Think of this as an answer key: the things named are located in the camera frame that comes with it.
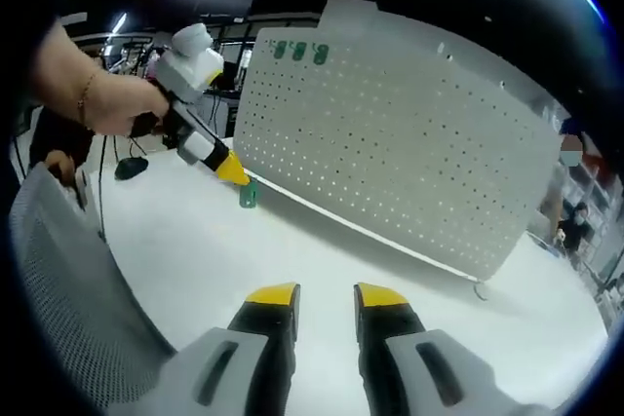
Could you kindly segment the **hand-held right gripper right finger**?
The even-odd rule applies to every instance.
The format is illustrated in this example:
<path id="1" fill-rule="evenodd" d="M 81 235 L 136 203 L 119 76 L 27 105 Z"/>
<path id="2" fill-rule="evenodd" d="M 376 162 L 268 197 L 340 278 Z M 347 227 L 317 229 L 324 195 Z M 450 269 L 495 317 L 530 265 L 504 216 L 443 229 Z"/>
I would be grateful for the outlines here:
<path id="1" fill-rule="evenodd" d="M 372 415 L 552 415 L 502 392 L 492 368 L 445 332 L 428 330 L 409 301 L 354 285 L 359 371 Z"/>

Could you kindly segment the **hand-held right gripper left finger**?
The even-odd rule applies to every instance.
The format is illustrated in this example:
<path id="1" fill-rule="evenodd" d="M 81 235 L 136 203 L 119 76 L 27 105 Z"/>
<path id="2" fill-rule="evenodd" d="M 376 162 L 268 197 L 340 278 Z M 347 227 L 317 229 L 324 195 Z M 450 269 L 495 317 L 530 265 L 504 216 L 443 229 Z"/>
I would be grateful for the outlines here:
<path id="1" fill-rule="evenodd" d="M 283 415 L 295 371 L 300 285 L 251 293 L 162 368 L 147 415 Z"/>

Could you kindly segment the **person's left hand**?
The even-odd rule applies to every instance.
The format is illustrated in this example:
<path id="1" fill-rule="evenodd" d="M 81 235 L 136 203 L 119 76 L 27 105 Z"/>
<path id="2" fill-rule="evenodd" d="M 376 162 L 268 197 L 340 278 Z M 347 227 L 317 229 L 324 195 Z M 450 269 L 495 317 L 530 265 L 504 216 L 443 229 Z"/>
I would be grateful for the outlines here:
<path id="1" fill-rule="evenodd" d="M 135 118 L 163 117 L 169 103 L 148 81 L 132 75 L 103 73 L 91 84 L 85 104 L 85 125 L 107 135 L 129 135 Z"/>

